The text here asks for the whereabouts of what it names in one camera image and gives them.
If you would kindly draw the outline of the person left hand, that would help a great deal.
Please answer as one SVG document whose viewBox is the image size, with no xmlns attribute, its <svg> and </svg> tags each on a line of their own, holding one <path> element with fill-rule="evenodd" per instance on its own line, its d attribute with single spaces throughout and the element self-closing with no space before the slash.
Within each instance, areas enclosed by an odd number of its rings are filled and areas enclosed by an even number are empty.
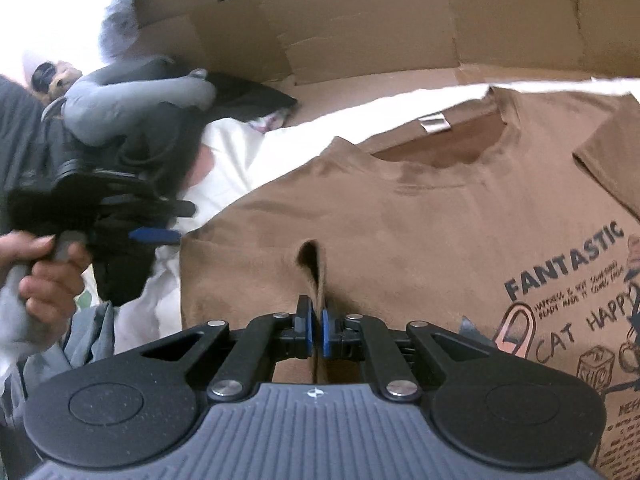
<svg viewBox="0 0 640 480">
<path fill-rule="evenodd" d="M 82 274 L 91 264 L 83 244 L 68 248 L 67 261 L 50 261 L 53 236 L 35 237 L 14 231 L 1 237 L 1 269 L 19 261 L 33 261 L 32 273 L 21 280 L 18 290 L 26 300 L 27 312 L 47 327 L 53 339 L 60 339 L 76 312 L 75 298 L 85 289 Z"/>
</svg>

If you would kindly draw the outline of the grey sleeve forearm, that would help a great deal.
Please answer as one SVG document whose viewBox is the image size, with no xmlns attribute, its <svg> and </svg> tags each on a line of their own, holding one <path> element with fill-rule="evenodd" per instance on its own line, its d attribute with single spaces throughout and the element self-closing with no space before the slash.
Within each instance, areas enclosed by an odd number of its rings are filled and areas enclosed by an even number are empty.
<svg viewBox="0 0 640 480">
<path fill-rule="evenodd" d="M 19 262 L 6 274 L 1 286 L 1 362 L 11 365 L 48 348 L 49 329 L 26 309 L 20 283 L 30 265 Z"/>
</svg>

